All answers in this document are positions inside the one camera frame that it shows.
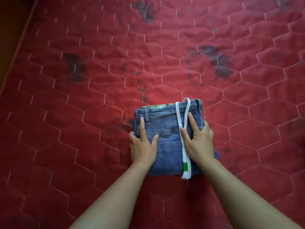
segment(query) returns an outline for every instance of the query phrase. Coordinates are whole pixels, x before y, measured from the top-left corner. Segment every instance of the right hand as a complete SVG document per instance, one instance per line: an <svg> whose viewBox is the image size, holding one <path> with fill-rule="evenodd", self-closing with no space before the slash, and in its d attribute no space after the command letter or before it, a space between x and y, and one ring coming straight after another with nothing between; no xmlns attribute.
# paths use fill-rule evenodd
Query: right hand
<svg viewBox="0 0 305 229"><path fill-rule="evenodd" d="M180 128L184 139L185 149L189 157L196 162L197 165L205 166L205 164L215 159L212 142L214 132L210 129L209 124L206 121L204 121L204 127L200 131L190 112L188 117L193 129L193 139L190 139L188 132L184 128Z"/></svg>

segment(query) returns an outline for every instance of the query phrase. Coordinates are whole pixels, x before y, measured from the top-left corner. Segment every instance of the jeans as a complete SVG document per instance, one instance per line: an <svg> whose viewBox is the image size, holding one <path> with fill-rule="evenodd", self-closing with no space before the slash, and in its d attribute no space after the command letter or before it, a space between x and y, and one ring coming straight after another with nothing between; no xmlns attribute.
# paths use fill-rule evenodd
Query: jeans
<svg viewBox="0 0 305 229"><path fill-rule="evenodd" d="M187 102L179 103L181 119L184 118ZM200 130L203 129L201 117L202 103L199 99L191 100L189 112L192 113ZM144 106L135 110L135 136L140 137L140 118L145 122L145 131L148 141L151 143L154 135L158 134L158 146L156 160L151 166L148 175L182 175L182 143L179 134L179 126L176 115L175 104L169 104L162 108L151 108ZM193 138L193 130L188 121L186 128L190 138ZM201 169L191 160L192 175L202 173Z"/></svg>

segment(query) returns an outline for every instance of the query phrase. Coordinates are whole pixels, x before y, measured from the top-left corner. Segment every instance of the red quilted mattress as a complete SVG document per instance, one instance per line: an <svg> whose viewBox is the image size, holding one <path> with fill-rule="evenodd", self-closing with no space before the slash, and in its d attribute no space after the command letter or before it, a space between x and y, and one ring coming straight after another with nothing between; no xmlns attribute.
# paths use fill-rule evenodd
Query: red quilted mattress
<svg viewBox="0 0 305 229"><path fill-rule="evenodd" d="M68 228L130 165L134 109L201 99L220 161L305 227L304 0L39 0L0 98L0 227ZM205 176L130 228L231 228Z"/></svg>

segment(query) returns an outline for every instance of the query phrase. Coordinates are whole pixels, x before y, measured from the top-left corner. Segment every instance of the belt loop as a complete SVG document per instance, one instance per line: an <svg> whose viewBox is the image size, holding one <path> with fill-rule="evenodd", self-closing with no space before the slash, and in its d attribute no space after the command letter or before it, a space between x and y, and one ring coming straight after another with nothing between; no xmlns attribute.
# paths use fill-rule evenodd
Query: belt loop
<svg viewBox="0 0 305 229"><path fill-rule="evenodd" d="M202 113L202 103L201 103L201 100L199 99L196 99L198 101L198 110L200 112L200 114Z"/></svg>
<svg viewBox="0 0 305 229"><path fill-rule="evenodd" d="M144 118L145 118L145 124L149 125L149 115L148 115L149 109L144 109Z"/></svg>

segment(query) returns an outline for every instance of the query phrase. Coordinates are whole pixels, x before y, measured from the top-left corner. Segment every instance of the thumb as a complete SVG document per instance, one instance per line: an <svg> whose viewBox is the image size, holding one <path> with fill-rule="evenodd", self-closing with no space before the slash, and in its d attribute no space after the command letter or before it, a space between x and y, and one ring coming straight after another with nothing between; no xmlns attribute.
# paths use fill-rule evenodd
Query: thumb
<svg viewBox="0 0 305 229"><path fill-rule="evenodd" d="M152 139L152 147L157 148L158 138L159 138L159 135L158 135L158 134L156 134L156 135L153 137L153 139Z"/></svg>
<svg viewBox="0 0 305 229"><path fill-rule="evenodd" d="M190 139L190 136L188 134L188 131L186 131L185 128L180 128L180 131L181 131L181 135L184 139L185 146L188 146L191 143L191 139Z"/></svg>

